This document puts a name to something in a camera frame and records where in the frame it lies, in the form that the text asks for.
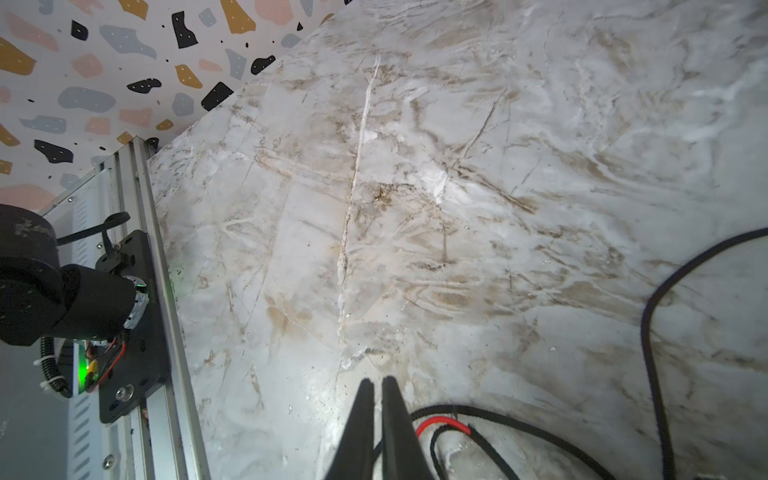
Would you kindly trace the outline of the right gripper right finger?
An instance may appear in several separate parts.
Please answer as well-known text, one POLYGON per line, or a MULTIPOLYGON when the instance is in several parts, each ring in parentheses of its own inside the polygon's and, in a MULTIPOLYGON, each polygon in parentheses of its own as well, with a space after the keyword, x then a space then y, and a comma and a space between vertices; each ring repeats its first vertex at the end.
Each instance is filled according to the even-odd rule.
POLYGON ((396 379, 385 377, 382 387, 383 478, 432 480, 396 379))

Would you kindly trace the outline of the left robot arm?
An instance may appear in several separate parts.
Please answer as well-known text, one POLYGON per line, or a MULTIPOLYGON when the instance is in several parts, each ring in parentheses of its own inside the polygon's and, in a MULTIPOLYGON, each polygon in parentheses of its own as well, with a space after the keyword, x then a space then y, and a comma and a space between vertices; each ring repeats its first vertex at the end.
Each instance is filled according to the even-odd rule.
POLYGON ((1 206, 1 340, 30 346, 42 337, 111 340, 134 329, 149 305, 146 282, 123 276, 129 260, 116 252, 107 231, 130 219, 118 212, 97 226, 61 238, 42 216, 1 206), (107 269, 62 266, 58 248, 100 234, 107 269))

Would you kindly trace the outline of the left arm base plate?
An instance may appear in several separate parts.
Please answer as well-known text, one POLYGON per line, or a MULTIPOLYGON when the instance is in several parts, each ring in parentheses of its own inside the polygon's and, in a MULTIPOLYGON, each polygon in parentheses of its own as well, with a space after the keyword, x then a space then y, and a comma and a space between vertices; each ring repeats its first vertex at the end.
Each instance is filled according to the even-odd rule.
POLYGON ((112 260, 101 258, 99 270, 108 267, 134 281, 147 296, 142 318, 116 342, 123 354, 98 387, 99 418, 111 424, 151 396, 169 377, 170 363, 160 306, 152 249, 147 233, 131 232, 120 243, 112 260))

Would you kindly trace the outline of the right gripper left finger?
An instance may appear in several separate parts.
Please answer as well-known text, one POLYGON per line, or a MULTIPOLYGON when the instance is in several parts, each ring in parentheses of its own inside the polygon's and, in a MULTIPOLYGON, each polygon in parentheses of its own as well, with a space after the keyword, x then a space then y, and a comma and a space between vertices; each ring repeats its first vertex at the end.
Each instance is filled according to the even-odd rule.
POLYGON ((358 387, 352 409, 331 466, 329 480, 371 480, 373 476, 374 384, 364 379, 358 387))

